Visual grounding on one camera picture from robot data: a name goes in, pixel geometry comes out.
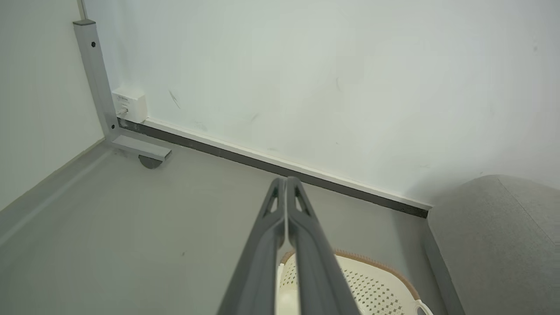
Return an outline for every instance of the wall outlet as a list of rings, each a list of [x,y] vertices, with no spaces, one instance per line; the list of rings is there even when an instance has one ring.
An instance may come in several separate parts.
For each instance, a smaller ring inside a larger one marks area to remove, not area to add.
[[[113,104],[117,117],[134,123],[142,123],[148,118],[148,108],[144,92],[120,87],[113,91]]]

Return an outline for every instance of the white laundry basket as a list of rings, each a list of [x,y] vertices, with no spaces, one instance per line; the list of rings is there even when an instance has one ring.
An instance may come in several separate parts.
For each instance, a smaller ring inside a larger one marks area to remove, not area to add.
[[[401,274],[367,257],[335,251],[362,315],[433,315]],[[276,315],[299,315],[296,256],[287,253],[277,270]]]

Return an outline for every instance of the gray floor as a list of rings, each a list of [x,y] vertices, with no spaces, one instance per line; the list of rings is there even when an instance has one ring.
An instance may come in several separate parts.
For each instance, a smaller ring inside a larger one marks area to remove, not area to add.
[[[182,147],[155,170],[114,151],[9,241],[0,313],[215,314],[275,177]],[[396,268],[446,313],[425,219],[305,189],[333,247]]]

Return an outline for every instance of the gray ottoman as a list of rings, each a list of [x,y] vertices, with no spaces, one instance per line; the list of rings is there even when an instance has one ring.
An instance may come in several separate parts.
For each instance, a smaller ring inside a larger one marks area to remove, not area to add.
[[[559,210],[559,190],[504,175],[431,209],[424,248],[449,314],[560,314]]]

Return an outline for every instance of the white wall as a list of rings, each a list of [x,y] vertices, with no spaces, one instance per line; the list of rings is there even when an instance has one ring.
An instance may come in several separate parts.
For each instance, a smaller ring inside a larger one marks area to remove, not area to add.
[[[560,1],[86,7],[154,119],[426,203],[492,173],[560,188]]]
[[[0,210],[103,138],[76,0],[0,2]]]

